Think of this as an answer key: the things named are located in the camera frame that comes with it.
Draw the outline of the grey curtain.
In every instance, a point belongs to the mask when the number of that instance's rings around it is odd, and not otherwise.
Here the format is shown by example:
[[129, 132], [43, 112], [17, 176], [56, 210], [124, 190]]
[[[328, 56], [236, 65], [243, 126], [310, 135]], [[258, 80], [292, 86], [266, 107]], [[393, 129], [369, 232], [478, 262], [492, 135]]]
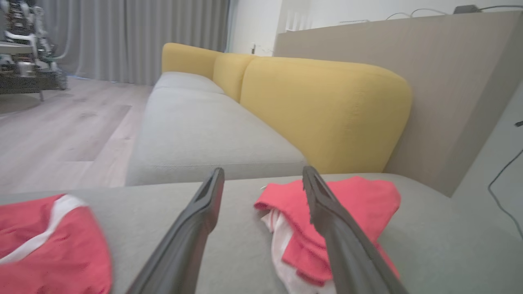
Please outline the grey curtain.
[[37, 0], [58, 67], [79, 78], [153, 85], [164, 44], [224, 51], [231, 0]]

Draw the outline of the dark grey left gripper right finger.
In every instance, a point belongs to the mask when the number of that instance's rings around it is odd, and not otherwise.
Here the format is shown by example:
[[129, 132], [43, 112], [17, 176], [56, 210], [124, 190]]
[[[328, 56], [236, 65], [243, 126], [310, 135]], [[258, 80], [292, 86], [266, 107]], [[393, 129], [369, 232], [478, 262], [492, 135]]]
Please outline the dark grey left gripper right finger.
[[310, 223], [325, 239], [337, 294], [409, 294], [312, 166], [303, 168]]

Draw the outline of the dark background table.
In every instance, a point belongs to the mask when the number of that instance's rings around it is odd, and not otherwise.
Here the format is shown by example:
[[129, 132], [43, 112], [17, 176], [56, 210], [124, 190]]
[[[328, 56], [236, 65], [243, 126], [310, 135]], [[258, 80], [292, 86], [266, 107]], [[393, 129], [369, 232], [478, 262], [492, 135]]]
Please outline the dark background table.
[[43, 102], [32, 46], [0, 41], [0, 56], [3, 55], [14, 57], [15, 61], [0, 61], [0, 95], [38, 93]]

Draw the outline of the red shorts with white stripe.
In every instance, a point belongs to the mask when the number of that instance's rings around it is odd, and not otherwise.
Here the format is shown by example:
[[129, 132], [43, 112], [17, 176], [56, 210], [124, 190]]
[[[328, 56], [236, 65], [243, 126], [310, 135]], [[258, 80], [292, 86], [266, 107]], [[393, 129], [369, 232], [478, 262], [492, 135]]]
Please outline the red shorts with white stripe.
[[112, 259], [90, 207], [60, 194], [0, 205], [0, 294], [110, 294]]

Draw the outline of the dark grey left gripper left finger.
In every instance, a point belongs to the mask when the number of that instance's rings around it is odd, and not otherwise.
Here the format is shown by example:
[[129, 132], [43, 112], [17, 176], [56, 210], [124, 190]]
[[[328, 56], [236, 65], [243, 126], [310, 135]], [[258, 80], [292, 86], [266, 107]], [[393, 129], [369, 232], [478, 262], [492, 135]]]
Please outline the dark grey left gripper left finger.
[[224, 169], [214, 169], [168, 229], [126, 294], [195, 294], [204, 248], [217, 225], [224, 183]]

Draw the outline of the red number 23 jersey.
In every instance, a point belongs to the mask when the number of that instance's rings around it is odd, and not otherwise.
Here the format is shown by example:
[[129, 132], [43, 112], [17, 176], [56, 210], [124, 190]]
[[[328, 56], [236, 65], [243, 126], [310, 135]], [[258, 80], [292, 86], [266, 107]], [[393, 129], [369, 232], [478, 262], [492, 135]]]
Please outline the red number 23 jersey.
[[[378, 242], [400, 207], [400, 193], [394, 183], [354, 176], [327, 185], [398, 275]], [[288, 293], [336, 294], [325, 239], [310, 222], [302, 180], [269, 184], [254, 208], [268, 212], [261, 219], [273, 235], [273, 266]]]

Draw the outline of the beige partition panel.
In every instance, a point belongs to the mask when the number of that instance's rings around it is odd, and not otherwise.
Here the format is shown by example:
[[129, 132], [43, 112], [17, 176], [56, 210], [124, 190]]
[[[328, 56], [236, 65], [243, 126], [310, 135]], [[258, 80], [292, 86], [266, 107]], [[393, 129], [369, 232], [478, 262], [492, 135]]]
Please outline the beige partition panel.
[[451, 197], [523, 79], [523, 11], [284, 32], [273, 55], [376, 65], [405, 78], [413, 107], [385, 172]]

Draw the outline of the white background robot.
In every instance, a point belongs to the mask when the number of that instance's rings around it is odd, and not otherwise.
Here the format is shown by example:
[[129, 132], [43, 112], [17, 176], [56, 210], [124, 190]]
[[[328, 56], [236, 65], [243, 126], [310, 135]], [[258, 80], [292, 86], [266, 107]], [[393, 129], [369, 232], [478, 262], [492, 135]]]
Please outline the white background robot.
[[[55, 46], [47, 39], [44, 9], [36, 5], [36, 0], [0, 0], [0, 12], [4, 17], [0, 41], [32, 46], [42, 89], [65, 91], [67, 75], [58, 67]], [[0, 61], [9, 63], [15, 58], [3, 55]]]

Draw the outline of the grey fabric sofa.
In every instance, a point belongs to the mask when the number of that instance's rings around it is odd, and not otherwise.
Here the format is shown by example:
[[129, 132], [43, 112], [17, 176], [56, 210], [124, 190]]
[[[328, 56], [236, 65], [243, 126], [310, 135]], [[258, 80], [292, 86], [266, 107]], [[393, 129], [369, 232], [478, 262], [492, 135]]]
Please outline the grey fabric sofa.
[[[125, 294], [178, 214], [212, 169], [190, 181], [154, 180], [123, 185], [138, 123], [150, 115], [147, 86], [70, 79], [36, 108], [0, 119], [0, 205], [63, 192], [88, 203], [108, 241], [114, 283]], [[196, 106], [166, 98], [169, 121], [147, 130], [151, 146], [174, 156], [283, 158], [296, 152], [247, 111], [233, 118], [224, 95], [204, 94]], [[284, 174], [226, 182], [217, 226], [208, 238], [197, 294], [286, 294], [270, 260], [271, 234], [253, 205], [263, 186], [301, 179], [302, 167]], [[523, 294], [523, 242], [457, 207], [450, 198], [393, 174], [361, 174], [393, 182], [400, 208], [380, 237], [410, 294]]]

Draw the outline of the small yellow sofa back cushion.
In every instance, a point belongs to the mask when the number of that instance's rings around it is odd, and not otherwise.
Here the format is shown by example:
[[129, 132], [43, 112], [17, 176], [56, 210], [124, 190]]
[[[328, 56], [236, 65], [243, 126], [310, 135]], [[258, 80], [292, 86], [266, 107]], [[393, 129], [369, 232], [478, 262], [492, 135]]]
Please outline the small yellow sofa back cushion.
[[214, 64], [213, 81], [225, 95], [236, 102], [240, 101], [241, 89], [246, 68], [256, 58], [255, 55], [222, 53]]

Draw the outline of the large yellow sofa back cushion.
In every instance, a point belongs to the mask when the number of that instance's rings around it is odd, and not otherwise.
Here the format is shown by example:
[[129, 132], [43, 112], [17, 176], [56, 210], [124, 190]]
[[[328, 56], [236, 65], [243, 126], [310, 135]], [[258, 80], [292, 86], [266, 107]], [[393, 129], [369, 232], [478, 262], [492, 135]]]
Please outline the large yellow sofa back cushion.
[[264, 56], [246, 68], [240, 104], [320, 173], [375, 173], [404, 131], [413, 94], [378, 66]]

